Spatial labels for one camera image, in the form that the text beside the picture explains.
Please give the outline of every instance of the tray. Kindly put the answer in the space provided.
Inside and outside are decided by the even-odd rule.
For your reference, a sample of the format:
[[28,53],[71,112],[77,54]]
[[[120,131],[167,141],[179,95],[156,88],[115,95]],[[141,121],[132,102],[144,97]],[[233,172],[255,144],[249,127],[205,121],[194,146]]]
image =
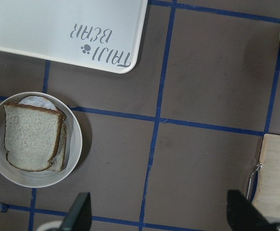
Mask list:
[[0,51],[126,73],[147,0],[0,0]]

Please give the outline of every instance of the table surface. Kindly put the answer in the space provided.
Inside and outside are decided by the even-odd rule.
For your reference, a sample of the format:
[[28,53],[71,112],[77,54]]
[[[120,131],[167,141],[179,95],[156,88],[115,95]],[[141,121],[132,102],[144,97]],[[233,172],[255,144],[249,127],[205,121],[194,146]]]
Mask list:
[[0,52],[0,102],[48,93],[83,133],[63,181],[0,175],[0,231],[61,220],[87,191],[93,231],[229,231],[227,190],[246,190],[264,134],[280,135],[279,32],[280,0],[151,0],[126,74]]

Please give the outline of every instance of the bread crust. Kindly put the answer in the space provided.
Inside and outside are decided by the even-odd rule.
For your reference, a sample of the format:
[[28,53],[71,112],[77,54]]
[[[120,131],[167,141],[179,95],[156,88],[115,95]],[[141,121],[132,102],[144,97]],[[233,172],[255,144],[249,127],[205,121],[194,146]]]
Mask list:
[[[20,170],[25,170],[28,172],[40,172],[40,171],[44,171],[47,170],[48,168],[50,168],[50,166],[52,165],[51,160],[57,155],[58,152],[58,147],[59,147],[59,141],[60,141],[60,134],[61,134],[61,127],[62,127],[62,123],[63,121],[66,119],[66,115],[64,112],[62,112],[62,110],[58,110],[58,111],[54,111],[52,109],[47,109],[47,108],[43,108],[43,107],[37,107],[37,106],[32,106],[32,105],[27,105],[27,104],[21,104],[21,103],[5,103],[4,105],[7,106],[13,106],[13,107],[20,107],[20,108],[27,108],[27,109],[32,109],[32,110],[37,110],[37,111],[42,111],[42,112],[46,112],[46,113],[50,113],[50,114],[54,114],[54,115],[58,115],[58,127],[57,127],[57,137],[56,137],[56,142],[55,142],[55,146],[54,146],[54,150],[52,153],[52,156],[50,157],[50,159],[48,160],[49,165],[41,170],[28,170],[28,169],[21,169],[18,168],[16,166],[14,166],[13,164],[11,164],[8,160],[8,151],[6,152],[6,159],[7,161],[14,166],[17,169]],[[5,148],[5,131],[4,131],[4,148]]]

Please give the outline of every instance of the wooden board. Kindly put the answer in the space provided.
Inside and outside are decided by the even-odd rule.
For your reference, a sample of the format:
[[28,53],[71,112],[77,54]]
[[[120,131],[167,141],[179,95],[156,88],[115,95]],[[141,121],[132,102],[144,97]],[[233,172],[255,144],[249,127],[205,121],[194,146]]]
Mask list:
[[270,221],[280,221],[280,136],[264,136],[253,205]]

